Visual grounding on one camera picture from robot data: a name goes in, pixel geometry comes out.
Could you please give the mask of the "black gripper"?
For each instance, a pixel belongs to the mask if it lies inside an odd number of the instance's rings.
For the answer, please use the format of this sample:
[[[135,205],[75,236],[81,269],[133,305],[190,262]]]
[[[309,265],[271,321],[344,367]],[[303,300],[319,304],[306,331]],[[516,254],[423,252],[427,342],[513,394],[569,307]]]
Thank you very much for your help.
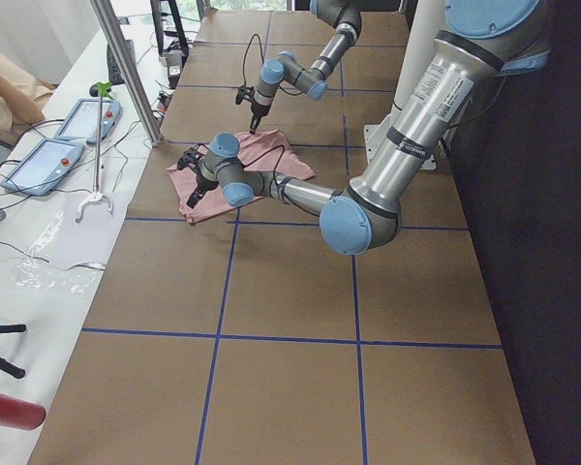
[[[218,187],[217,179],[204,164],[204,155],[199,151],[199,146],[192,146],[184,151],[176,166],[180,171],[190,169],[196,175],[197,187],[186,200],[188,207],[195,208],[205,193]]]
[[[241,105],[244,101],[251,104],[253,116],[250,121],[249,132],[254,134],[260,125],[260,119],[267,116],[270,112],[271,98],[261,94],[253,86],[241,85],[237,88],[235,103]]]

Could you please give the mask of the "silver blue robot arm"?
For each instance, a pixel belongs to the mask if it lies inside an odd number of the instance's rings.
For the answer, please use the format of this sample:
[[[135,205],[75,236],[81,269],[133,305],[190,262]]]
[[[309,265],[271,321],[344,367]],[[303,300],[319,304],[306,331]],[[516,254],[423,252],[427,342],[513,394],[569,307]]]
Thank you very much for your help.
[[[316,215],[324,241],[343,255],[391,241],[400,227],[402,194],[475,88],[488,78],[538,70],[550,51],[550,1],[446,1],[442,10],[432,60],[365,171],[346,188],[318,186],[279,170],[248,170],[238,157],[238,138],[220,133],[205,153],[191,148],[177,162],[196,177],[187,204],[197,205],[215,189],[233,207],[257,197],[291,204]]]
[[[244,101],[250,103],[252,118],[249,132],[252,134],[270,112],[277,91],[284,82],[298,93],[314,101],[320,100],[327,89],[327,79],[361,34],[361,11],[354,1],[312,1],[310,12],[334,29],[333,36],[311,66],[303,66],[294,53],[283,50],[262,62],[259,81],[255,86],[243,84],[237,89],[235,102],[238,105]]]

